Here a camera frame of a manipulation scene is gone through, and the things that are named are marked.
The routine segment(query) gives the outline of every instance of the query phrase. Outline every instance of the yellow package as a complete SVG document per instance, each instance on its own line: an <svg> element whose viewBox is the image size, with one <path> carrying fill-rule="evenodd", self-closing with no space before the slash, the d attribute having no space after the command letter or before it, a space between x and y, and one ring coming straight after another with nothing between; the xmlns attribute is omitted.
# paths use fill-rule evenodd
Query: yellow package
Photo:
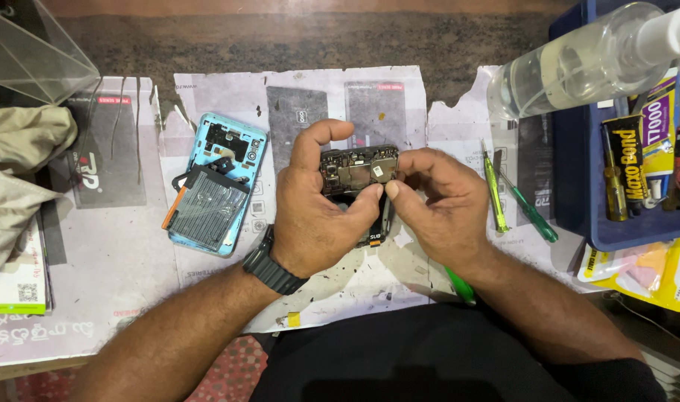
<svg viewBox="0 0 680 402"><path fill-rule="evenodd" d="M663 176L673 173L675 164L675 76L664 78L650 89L643 115L641 142L645 176Z"/></svg>
<svg viewBox="0 0 680 402"><path fill-rule="evenodd" d="M680 312L680 238L616 252L586 245L578 279Z"/></svg>

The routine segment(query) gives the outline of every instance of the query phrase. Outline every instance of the sticker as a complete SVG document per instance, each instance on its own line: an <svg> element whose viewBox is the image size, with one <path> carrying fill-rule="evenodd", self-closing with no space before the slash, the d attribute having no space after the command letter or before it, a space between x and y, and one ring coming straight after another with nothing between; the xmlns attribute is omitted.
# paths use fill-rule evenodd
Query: sticker
<svg viewBox="0 0 680 402"><path fill-rule="evenodd" d="M300 312L292 311L288 313L288 327L295 328L300 326Z"/></svg>

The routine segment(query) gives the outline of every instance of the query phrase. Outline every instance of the plastic spray bottle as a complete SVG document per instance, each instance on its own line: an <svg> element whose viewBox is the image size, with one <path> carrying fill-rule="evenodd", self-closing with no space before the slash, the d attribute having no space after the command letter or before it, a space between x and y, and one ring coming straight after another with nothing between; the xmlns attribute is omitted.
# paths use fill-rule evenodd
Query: plastic spray bottle
<svg viewBox="0 0 680 402"><path fill-rule="evenodd" d="M505 64L489 111L518 119L650 90L680 57L680 9L631 3Z"/></svg>

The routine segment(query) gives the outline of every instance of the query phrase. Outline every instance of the screwdriver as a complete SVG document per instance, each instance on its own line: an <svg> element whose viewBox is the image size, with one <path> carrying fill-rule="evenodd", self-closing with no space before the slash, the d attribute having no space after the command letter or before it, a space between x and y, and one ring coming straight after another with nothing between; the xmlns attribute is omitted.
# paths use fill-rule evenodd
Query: screwdriver
<svg viewBox="0 0 680 402"><path fill-rule="evenodd" d="M613 160L613 150L610 147L608 128L603 126L603 147L606 153L606 195L608 197L608 219L622 222L628 219L628 208L625 204L625 188L620 184L620 168Z"/></svg>
<svg viewBox="0 0 680 402"><path fill-rule="evenodd" d="M521 206L522 211L524 211L524 215L529 218L531 223L536 225L536 228L539 230L539 233L541 233L541 236L550 242L559 240L559 235L556 234L553 228L551 228L551 225L546 223L546 220L544 220L544 217L541 216L538 211L536 211L536 208L526 201L519 189L512 184L512 182L506 177L501 169L499 170L499 173L501 173L509 187L512 187L512 192L517 198L517 202L519 203L519 206Z"/></svg>
<svg viewBox="0 0 680 402"><path fill-rule="evenodd" d="M484 175L487 177L487 184L489 185L489 193L492 195L492 207L494 207L494 219L496 220L496 232L506 233L509 227L506 226L506 219L504 218L504 211L502 211L502 204L499 201L499 190L496 187L496 175L494 174L494 166L489 159L487 152L487 144L482 138L482 152L484 152Z"/></svg>

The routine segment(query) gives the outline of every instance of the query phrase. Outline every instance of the battery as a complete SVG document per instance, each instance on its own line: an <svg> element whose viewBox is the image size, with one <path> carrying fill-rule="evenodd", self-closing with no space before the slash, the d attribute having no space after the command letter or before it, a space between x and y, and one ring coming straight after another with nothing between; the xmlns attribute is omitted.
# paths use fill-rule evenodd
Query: battery
<svg viewBox="0 0 680 402"><path fill-rule="evenodd" d="M161 227L217 251L248 198L248 188L209 167L188 174Z"/></svg>

